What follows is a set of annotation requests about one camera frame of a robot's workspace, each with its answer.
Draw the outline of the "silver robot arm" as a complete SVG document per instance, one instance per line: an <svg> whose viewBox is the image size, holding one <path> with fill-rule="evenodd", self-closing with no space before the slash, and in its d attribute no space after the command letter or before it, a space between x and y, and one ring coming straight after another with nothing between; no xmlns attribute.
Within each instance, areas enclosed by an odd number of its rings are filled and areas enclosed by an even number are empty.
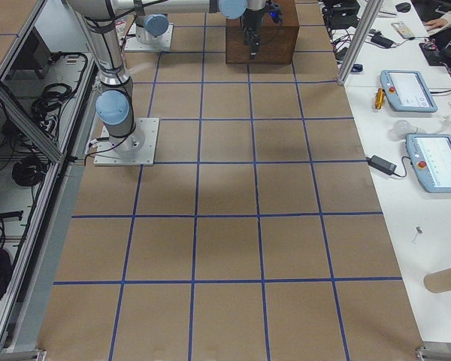
<svg viewBox="0 0 451 361"><path fill-rule="evenodd" d="M97 154L134 162L144 146L145 134L135 120L133 81L117 37L117 15L112 2L69 1L68 4L78 16L98 66L101 95L95 101L95 112L108 132L108 145Z"/></svg>
<svg viewBox="0 0 451 361"><path fill-rule="evenodd" d="M197 60L199 50L204 48L205 28L180 30L184 40L192 36L195 49L180 48L172 45L174 26L170 20L175 17L203 17L208 14L221 14L228 20L239 19L245 26L247 43L251 46L250 54L259 51L259 27L269 1L119 1L117 13L129 11L136 16L135 39L130 41L132 49L126 53L129 61L144 58L146 55L161 55L175 62L180 60Z"/></svg>

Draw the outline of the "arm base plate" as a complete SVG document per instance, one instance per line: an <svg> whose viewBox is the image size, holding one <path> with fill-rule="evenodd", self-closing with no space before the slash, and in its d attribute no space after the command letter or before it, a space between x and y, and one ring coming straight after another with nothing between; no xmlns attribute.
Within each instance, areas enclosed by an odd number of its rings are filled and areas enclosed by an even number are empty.
<svg viewBox="0 0 451 361"><path fill-rule="evenodd" d="M135 118L135 131L118 147L118 138L98 143L93 160L97 166L152 166L159 134L159 118Z"/></svg>
<svg viewBox="0 0 451 361"><path fill-rule="evenodd" d="M167 31L158 37L152 36L142 28L137 32L136 28L137 26L133 24L129 30L124 48L126 52L160 53L171 49L174 30L172 23L169 24Z"/></svg>

